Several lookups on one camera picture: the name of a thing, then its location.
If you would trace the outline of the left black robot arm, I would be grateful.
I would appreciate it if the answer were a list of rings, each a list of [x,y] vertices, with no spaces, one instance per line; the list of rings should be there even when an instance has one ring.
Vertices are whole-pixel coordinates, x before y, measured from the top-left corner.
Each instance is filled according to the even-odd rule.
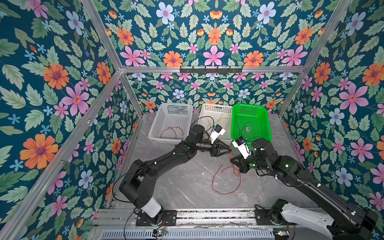
[[[215,125],[210,137],[205,140],[205,127],[192,126],[189,135],[169,153],[146,162],[140,159],[134,161],[124,175],[119,191],[151,220],[160,221],[164,208],[153,197],[157,179],[171,169],[190,161],[198,151],[209,152],[212,157],[230,153],[230,146],[219,140],[225,132],[222,126]]]

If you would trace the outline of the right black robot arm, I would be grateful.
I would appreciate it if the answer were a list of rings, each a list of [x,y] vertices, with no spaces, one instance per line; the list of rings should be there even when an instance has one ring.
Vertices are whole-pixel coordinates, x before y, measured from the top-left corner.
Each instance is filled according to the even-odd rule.
[[[240,152],[231,163],[243,174],[250,169],[262,176],[274,177],[316,203],[324,213],[299,208],[285,200],[277,200],[269,210],[273,224],[298,224],[333,240],[369,240],[376,229],[378,214],[362,210],[323,185],[300,162],[290,156],[280,156],[272,143],[264,138],[249,142],[239,137],[232,142]]]

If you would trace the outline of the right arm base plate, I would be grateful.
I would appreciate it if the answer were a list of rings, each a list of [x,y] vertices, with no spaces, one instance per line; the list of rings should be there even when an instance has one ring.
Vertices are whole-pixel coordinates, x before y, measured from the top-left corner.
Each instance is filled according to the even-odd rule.
[[[259,226],[269,226],[269,225],[282,226],[287,224],[287,221],[284,220],[284,218],[280,213],[271,212],[269,210],[264,210],[264,209],[255,209],[254,213],[255,213],[256,223]]]

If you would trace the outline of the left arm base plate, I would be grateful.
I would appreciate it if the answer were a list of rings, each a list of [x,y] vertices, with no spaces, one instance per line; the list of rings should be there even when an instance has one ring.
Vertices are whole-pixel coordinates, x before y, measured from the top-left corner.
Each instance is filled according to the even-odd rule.
[[[177,221],[176,210],[161,210],[154,218],[151,218],[144,211],[140,210],[137,216],[136,226],[137,227],[160,227],[176,225]]]

